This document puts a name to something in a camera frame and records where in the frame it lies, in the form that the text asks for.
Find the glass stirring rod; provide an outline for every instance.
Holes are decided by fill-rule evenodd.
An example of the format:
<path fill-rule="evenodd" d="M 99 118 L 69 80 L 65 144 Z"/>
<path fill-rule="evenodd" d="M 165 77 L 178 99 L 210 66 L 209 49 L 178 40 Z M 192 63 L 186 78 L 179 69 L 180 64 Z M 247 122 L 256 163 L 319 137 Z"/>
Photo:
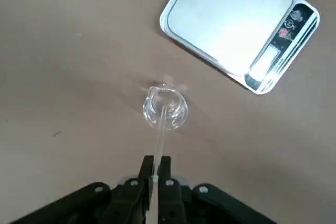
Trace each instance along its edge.
<path fill-rule="evenodd" d="M 162 106 L 161 116 L 157 127 L 157 138 L 154 151 L 154 164 L 153 164 L 153 182 L 158 182 L 159 175 L 157 174 L 162 158 L 163 145 L 164 145 L 164 133 L 167 119 L 167 106 Z"/>

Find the tabletop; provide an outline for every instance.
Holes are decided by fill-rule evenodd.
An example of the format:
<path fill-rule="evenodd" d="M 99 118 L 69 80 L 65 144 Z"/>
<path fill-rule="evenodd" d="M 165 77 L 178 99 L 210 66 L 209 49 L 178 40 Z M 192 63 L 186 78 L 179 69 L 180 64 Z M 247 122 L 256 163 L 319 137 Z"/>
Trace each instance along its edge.
<path fill-rule="evenodd" d="M 266 95 L 169 40 L 168 0 L 0 0 L 0 222 L 91 182 L 114 185 L 152 154 L 150 86 L 186 97 L 164 149 L 176 175 L 212 183 L 279 223 L 336 220 L 336 5 Z"/>

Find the digital kitchen scale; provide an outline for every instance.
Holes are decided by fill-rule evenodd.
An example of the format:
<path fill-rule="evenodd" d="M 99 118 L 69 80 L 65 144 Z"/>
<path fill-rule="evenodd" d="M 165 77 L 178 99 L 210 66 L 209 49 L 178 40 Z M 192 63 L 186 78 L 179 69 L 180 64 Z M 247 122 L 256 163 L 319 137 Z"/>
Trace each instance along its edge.
<path fill-rule="evenodd" d="M 162 30 L 256 94 L 278 82 L 320 21 L 305 0 L 169 0 Z"/>

